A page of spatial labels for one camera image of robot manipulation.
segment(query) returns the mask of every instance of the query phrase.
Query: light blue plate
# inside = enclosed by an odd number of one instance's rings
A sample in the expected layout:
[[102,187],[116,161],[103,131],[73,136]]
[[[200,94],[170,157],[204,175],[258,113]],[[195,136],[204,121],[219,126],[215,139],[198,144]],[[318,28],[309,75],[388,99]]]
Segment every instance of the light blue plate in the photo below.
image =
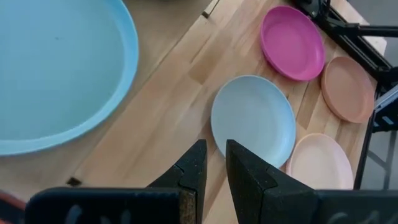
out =
[[0,155],[56,146],[94,128],[137,70],[122,0],[0,0]]
[[275,167],[289,158],[296,137],[286,97],[255,75],[237,77],[221,88],[211,109],[211,128],[224,156],[226,140],[234,139]]

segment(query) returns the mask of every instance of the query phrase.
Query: gray floor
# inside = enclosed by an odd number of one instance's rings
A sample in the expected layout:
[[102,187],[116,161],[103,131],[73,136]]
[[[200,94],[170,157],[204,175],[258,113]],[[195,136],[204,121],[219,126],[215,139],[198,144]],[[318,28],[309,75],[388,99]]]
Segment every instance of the gray floor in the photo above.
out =
[[[398,26],[398,0],[349,0],[354,8],[372,25]],[[386,38],[385,56],[398,66],[398,38]],[[374,133],[370,155],[366,160],[362,189],[398,189],[397,133]]]
[[[398,26],[398,0],[348,0],[372,25]],[[385,56],[398,66],[398,38],[386,38]]]

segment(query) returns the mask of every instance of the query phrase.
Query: pink plate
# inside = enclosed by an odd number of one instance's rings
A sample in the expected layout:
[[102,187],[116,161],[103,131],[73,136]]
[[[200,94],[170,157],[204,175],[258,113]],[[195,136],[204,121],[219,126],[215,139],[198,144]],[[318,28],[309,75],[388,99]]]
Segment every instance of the pink plate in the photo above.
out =
[[324,134],[309,134],[296,144],[286,173],[313,189],[352,189],[354,185],[345,152]]
[[300,11],[277,6],[264,17],[261,47],[268,62],[281,74],[306,81],[318,76],[325,64],[322,38]]

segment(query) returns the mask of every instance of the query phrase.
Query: large blue plate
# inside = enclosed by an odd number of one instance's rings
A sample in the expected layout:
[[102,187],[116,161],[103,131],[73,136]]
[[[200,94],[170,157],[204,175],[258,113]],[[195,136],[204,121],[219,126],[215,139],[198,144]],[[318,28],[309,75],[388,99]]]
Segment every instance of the large blue plate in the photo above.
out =
[[94,128],[136,74],[136,28],[121,0],[0,0],[0,155]]

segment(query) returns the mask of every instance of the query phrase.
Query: wooden tabletop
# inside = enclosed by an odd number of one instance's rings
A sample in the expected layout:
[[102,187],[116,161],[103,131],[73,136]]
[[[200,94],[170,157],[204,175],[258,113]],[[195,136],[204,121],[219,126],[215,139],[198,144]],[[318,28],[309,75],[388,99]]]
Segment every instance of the wooden tabletop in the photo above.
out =
[[[236,223],[224,157],[211,134],[210,109],[220,86],[244,74],[265,77],[284,92],[296,117],[297,140],[310,133],[325,133],[336,139],[345,150],[354,175],[367,124],[347,123],[332,114],[323,100],[319,78],[310,82],[286,79],[262,56],[262,18],[270,8],[286,4],[285,1],[220,0],[210,18],[205,19],[199,14],[208,3],[129,1],[127,6],[143,47],[138,77],[124,103],[99,128],[59,149],[1,158],[0,189],[28,199],[38,190],[64,185],[71,176],[92,187],[145,187],[197,139],[206,139],[208,177],[203,219],[205,223]],[[163,4],[168,11],[159,6],[151,12],[162,13],[160,16],[174,24],[161,22],[157,24],[159,30],[140,32],[147,29],[144,25],[159,22],[138,25],[136,16],[151,20],[150,15],[138,9],[150,9],[148,4],[154,8],[155,4]],[[206,11],[214,5],[215,1],[211,2]],[[334,0],[332,5],[350,22],[365,23],[345,0]],[[186,28],[181,26],[188,27],[186,18],[194,12],[197,20],[185,33]],[[326,61],[345,55],[321,33]],[[169,35],[169,39],[164,40],[163,35]],[[384,39],[369,41],[384,53]]]

